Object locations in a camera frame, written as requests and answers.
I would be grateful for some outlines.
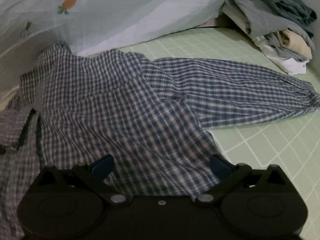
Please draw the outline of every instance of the white cloth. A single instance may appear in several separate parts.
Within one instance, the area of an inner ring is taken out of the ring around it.
[[[276,50],[268,45],[268,41],[264,36],[256,37],[252,39],[254,44],[260,48],[261,52],[270,59],[274,64],[281,68],[289,75],[306,74],[306,64],[310,60],[298,62],[294,58],[282,58],[279,57]]]

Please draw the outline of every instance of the white curtain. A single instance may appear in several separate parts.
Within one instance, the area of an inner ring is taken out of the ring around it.
[[[56,40],[87,56],[203,24],[218,16],[224,2],[64,1],[0,0],[0,91],[15,86],[39,51]]]

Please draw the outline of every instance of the gray checkered cloth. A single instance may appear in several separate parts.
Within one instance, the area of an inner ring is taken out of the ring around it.
[[[0,113],[0,238],[23,236],[16,208],[41,167],[113,155],[106,179],[126,195],[199,195],[219,181],[204,128],[267,122],[320,105],[310,83],[223,60],[149,61],[119,50],[92,58],[44,51]]]

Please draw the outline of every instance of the dark green cloth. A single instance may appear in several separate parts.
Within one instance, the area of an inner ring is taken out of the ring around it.
[[[279,16],[287,18],[304,29],[310,38],[313,37],[310,24],[317,19],[316,12],[306,6],[302,0],[261,0],[277,12]]]

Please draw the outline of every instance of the folded clothes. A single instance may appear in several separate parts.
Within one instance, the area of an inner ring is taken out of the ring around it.
[[[310,25],[317,19],[316,12],[306,6],[302,0],[261,0],[277,15],[284,17],[304,29],[310,38],[313,37]]]
[[[125,195],[199,195],[219,182],[209,167],[219,152],[204,128],[319,107],[309,82],[257,65],[150,61],[119,50],[84,58],[54,44],[21,76],[18,94],[0,112],[0,141],[19,142],[0,155],[0,239],[23,236],[17,205],[43,165],[69,169],[111,154],[115,169],[105,182]],[[2,114],[26,121],[6,122]]]
[[[277,32],[277,37],[282,47],[290,49],[291,51],[303,55],[308,59],[312,59],[310,47],[297,33],[290,30],[283,30]]]
[[[295,75],[306,73],[309,59],[283,47],[276,33],[290,28],[301,35],[305,44],[314,48],[308,34],[294,22],[275,13],[260,0],[226,0],[222,12],[230,17],[250,38],[261,52],[284,72]]]
[[[290,29],[300,35],[311,49],[315,48],[308,34],[299,25],[277,16],[275,11],[264,2],[260,0],[234,0],[234,2],[250,23],[249,36],[251,38]]]
[[[279,57],[278,51],[274,46],[269,45],[269,40],[265,36],[255,37],[252,41],[268,59],[289,75],[305,74],[307,72],[308,59],[300,62],[294,58]]]

